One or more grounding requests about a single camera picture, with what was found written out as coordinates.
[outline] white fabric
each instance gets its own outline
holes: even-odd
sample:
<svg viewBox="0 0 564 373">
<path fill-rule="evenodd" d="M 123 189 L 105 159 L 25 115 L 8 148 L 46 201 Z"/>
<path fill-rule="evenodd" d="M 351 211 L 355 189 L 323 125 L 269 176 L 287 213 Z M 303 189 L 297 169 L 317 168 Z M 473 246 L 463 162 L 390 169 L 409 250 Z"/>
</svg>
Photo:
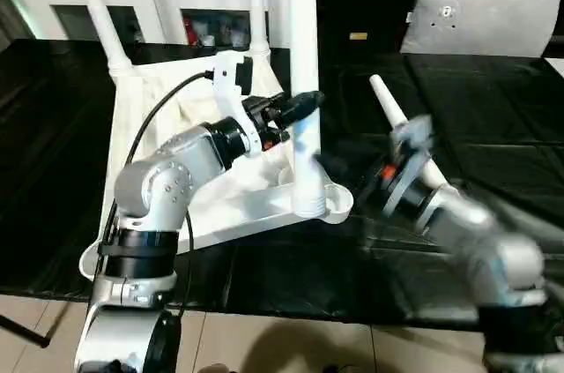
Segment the white fabric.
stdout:
<svg viewBox="0 0 564 373">
<path fill-rule="evenodd" d="M 403 53 L 541 56 L 560 0 L 417 0 Z"/>
</svg>

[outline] white bracket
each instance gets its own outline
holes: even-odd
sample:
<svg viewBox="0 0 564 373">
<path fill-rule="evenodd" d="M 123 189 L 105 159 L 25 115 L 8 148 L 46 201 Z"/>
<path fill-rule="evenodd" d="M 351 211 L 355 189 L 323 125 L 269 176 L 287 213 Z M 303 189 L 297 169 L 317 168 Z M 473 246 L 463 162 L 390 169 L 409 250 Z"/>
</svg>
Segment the white bracket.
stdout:
<svg viewBox="0 0 564 373">
<path fill-rule="evenodd" d="M 224 51 L 215 56 L 213 96 L 219 112 L 232 117 L 245 132 L 245 149 L 249 157 L 256 157 L 263 151 L 261 139 L 255 124 L 249 119 L 241 104 L 241 87 L 236 85 L 237 64 L 245 63 L 244 53 Z"/>
</svg>

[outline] small items on shelf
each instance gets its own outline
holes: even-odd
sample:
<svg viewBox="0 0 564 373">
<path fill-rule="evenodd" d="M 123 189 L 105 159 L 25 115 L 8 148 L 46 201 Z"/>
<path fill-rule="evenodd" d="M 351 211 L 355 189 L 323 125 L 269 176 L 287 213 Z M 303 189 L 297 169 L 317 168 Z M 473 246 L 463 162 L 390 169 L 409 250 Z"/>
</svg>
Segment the small items on shelf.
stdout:
<svg viewBox="0 0 564 373">
<path fill-rule="evenodd" d="M 250 19 L 246 11 L 182 11 L 186 41 L 190 46 L 248 48 Z"/>
</svg>

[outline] table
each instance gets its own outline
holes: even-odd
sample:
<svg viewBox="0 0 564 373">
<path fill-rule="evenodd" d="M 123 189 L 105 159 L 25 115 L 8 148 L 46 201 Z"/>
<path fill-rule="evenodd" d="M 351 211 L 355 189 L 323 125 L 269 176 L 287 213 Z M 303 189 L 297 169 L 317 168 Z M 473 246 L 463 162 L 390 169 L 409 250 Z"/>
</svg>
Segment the table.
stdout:
<svg viewBox="0 0 564 373">
<path fill-rule="evenodd" d="M 204 54 L 155 44 L 127 51 L 134 63 Z M 352 172 L 387 145 L 390 127 L 367 81 L 378 73 L 409 117 L 434 117 L 435 159 L 452 182 L 480 193 L 478 180 L 564 224 L 564 81 L 545 60 L 366 54 L 337 63 L 324 54 L 323 149 Z M 287 89 L 287 50 L 272 63 Z M 103 52 L 95 42 L 17 41 L 0 55 L 0 83 L 0 136 L 13 137 L 0 139 L 2 190 L 12 190 L 0 192 L 0 293 L 85 301 L 90 284 L 77 264 L 97 232 L 114 97 Z M 564 232 L 530 231 L 548 277 L 564 284 Z M 374 206 L 355 206 L 342 225 L 312 220 L 193 256 L 191 310 L 477 327 L 448 256 Z M 186 265 L 179 256 L 176 301 Z"/>
</svg>

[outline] yellow label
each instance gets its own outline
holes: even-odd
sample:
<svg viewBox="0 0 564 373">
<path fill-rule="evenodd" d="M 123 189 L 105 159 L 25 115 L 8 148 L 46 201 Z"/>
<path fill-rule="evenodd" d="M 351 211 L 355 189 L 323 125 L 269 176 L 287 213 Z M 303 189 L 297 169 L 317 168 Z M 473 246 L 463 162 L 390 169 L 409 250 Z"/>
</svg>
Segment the yellow label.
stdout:
<svg viewBox="0 0 564 373">
<path fill-rule="evenodd" d="M 368 39 L 368 32 L 351 32 L 349 35 L 350 41 L 366 41 Z"/>
</svg>

